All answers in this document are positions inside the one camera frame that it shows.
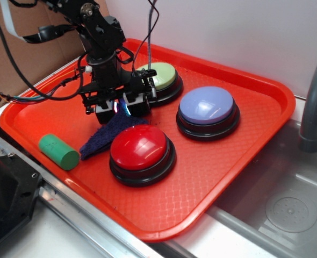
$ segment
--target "blue cloth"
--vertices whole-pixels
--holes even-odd
[[[80,148],[81,160],[86,160],[108,150],[115,137],[125,129],[135,125],[149,124],[144,118],[130,116],[124,101],[121,101],[117,107],[118,112],[112,119],[106,125],[99,128],[88,142]]]

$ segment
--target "red tray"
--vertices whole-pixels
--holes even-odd
[[[126,43],[133,51],[138,45],[137,40]],[[109,152],[81,161],[69,172],[40,152],[38,141],[47,133],[56,134],[79,150],[100,128],[96,116],[85,114],[80,96],[63,102],[9,105],[0,124],[67,186],[141,240],[157,242],[180,234],[201,216],[289,119],[295,98],[286,86],[267,78],[159,46],[152,46],[152,55],[153,62],[168,62],[176,68],[184,82],[182,96],[197,87],[216,85],[232,94],[241,111],[240,124],[233,134],[217,141],[198,142],[178,131],[175,115],[181,96],[153,108],[147,119],[172,140],[177,163],[171,174],[152,186],[131,188],[116,181],[109,169]],[[136,66],[146,62],[146,48],[142,48]],[[49,90],[63,77],[71,77],[74,67],[76,63],[68,65],[38,87]],[[86,83],[90,80],[88,75],[84,78]],[[71,82],[61,87],[57,96],[66,96],[77,87],[78,81]]]

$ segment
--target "blue button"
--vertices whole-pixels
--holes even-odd
[[[180,102],[184,119],[197,125],[210,125],[228,117],[233,109],[231,94],[220,87],[206,86],[188,92]]]

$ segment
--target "sink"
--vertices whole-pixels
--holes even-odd
[[[299,127],[288,121],[207,212],[279,257],[317,257],[317,153],[298,149]]]

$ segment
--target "screw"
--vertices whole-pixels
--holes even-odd
[[[11,152],[11,153],[8,153],[7,154],[7,157],[14,157],[15,156],[15,153],[14,152]]]

